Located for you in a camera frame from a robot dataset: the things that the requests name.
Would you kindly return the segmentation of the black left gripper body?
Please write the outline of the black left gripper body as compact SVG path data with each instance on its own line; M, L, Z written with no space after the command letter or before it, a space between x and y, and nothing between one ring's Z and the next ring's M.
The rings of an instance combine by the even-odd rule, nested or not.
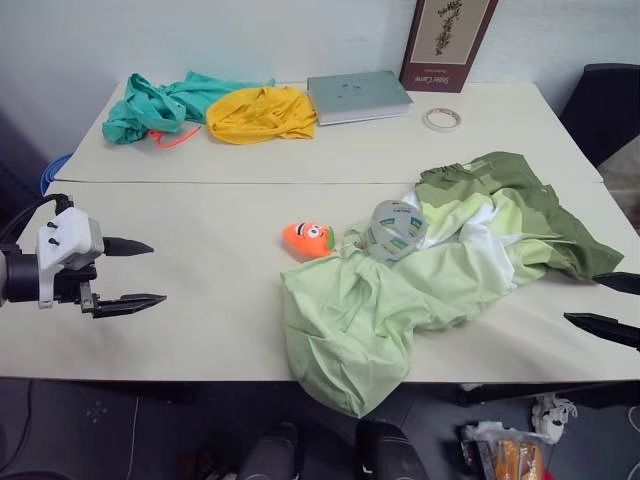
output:
M78 270L64 268L55 275L53 299L58 303L79 305L83 313L98 316L101 313L99 296L91 290L91 282L96 278L94 262Z

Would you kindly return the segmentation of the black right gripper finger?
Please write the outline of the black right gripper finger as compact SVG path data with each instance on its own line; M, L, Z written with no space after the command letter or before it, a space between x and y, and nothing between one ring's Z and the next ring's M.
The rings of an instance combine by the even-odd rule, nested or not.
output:
M611 272L594 275L595 283L604 285L613 290L632 295L640 294L640 275L628 272Z
M622 324L618 320L593 314L569 313L564 317L574 326L601 339L639 349L639 328Z

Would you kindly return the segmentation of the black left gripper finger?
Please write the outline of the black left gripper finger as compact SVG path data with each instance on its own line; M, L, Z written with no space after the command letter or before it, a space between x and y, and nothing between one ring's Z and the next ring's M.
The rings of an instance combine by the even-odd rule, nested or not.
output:
M166 299L167 297L165 295L157 294L123 295L114 300L100 300L95 298L92 316L94 318L107 318L130 315L151 308Z
M139 241L120 237L104 237L104 255L114 257L128 257L152 253L154 249Z

